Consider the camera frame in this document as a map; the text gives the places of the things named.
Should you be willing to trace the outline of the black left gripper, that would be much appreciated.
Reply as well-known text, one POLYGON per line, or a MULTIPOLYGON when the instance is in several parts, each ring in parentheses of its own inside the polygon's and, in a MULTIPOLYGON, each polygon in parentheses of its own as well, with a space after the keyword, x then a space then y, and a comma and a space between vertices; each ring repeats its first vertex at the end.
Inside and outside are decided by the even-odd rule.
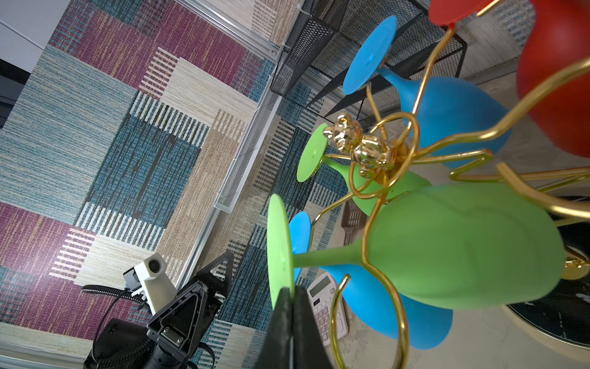
POLYGON ((216 294, 230 293, 233 271, 230 251, 204 266, 191 279, 196 283, 149 321, 147 337, 169 355, 194 355, 221 307, 216 294))

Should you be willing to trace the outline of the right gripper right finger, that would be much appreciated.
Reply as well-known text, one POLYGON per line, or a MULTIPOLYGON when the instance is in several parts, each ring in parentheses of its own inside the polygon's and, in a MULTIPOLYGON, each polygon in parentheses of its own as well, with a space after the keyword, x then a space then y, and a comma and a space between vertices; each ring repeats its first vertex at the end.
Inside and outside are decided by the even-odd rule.
POLYGON ((293 300, 293 368, 332 369, 327 356, 307 291, 295 287, 293 300))

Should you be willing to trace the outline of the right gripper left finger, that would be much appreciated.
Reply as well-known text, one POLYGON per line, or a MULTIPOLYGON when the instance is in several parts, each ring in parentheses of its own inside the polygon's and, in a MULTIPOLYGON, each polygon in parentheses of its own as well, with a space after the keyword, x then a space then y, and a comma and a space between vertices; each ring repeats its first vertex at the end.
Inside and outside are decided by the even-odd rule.
POLYGON ((277 297, 264 344, 254 368, 291 368, 292 328, 293 298, 289 288, 282 288, 277 297))

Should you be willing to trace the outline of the green front wine glass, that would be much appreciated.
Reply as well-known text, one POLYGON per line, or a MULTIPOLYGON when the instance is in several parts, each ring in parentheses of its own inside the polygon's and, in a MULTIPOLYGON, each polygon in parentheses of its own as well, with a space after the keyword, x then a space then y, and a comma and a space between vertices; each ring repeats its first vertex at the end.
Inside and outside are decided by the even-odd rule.
POLYGON ((399 293, 447 309, 534 301, 559 283, 565 249, 542 208, 500 183, 459 183, 405 193, 383 206, 366 238, 294 255, 282 199, 270 198, 270 295, 294 285, 295 268, 370 264, 399 293))

